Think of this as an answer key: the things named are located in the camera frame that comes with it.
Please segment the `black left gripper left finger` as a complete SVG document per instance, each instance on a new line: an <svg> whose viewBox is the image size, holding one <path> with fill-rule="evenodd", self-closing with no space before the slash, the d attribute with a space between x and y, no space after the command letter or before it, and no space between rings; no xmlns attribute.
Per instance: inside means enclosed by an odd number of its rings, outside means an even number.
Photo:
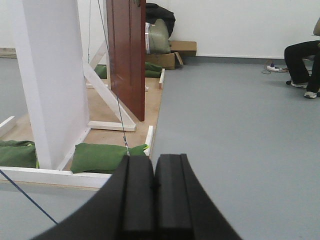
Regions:
<svg viewBox="0 0 320 240"><path fill-rule="evenodd" d="M151 240L153 166L147 156L125 156L82 207L36 240Z"/></svg>

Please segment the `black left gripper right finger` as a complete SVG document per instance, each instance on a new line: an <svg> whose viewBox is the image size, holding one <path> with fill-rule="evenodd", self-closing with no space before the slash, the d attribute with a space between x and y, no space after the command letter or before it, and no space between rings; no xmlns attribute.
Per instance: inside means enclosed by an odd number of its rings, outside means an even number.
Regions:
<svg viewBox="0 0 320 240"><path fill-rule="evenodd" d="M186 154L162 154L155 168L157 230L163 240L239 240L196 177Z"/></svg>

